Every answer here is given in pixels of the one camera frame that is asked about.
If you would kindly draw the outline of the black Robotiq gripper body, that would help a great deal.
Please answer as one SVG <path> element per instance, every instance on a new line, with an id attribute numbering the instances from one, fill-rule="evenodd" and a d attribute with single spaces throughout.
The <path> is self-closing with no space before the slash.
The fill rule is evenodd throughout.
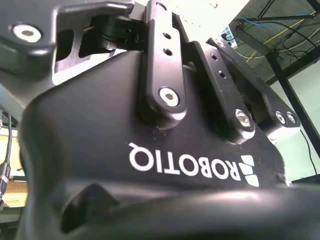
<path id="1" fill-rule="evenodd" d="M 19 240 L 319 239 L 319 186 L 288 186 L 262 131 L 222 138 L 204 77 L 183 73 L 187 113 L 171 129 L 135 108 L 83 121 L 50 117 L 40 101 L 25 110 Z"/>

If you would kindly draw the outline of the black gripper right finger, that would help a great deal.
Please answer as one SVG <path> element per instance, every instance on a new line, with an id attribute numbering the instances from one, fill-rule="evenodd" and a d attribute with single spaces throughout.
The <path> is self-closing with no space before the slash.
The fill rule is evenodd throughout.
<path id="1" fill-rule="evenodd" d="M 174 13 L 172 21 L 181 34 L 183 57 L 204 77 L 214 102 L 215 129 L 222 138 L 241 145 L 259 131 L 269 138 L 300 129 L 297 114 L 225 40 L 191 40 L 180 16 Z"/>

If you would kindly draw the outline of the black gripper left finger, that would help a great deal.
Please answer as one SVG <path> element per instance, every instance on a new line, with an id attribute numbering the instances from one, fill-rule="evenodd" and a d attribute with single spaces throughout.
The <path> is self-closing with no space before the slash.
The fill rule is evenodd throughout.
<path id="1" fill-rule="evenodd" d="M 180 33 L 162 0 L 3 0 L 0 102 L 21 121 L 40 101 L 82 122 L 137 109 L 147 122 L 186 115 Z"/>

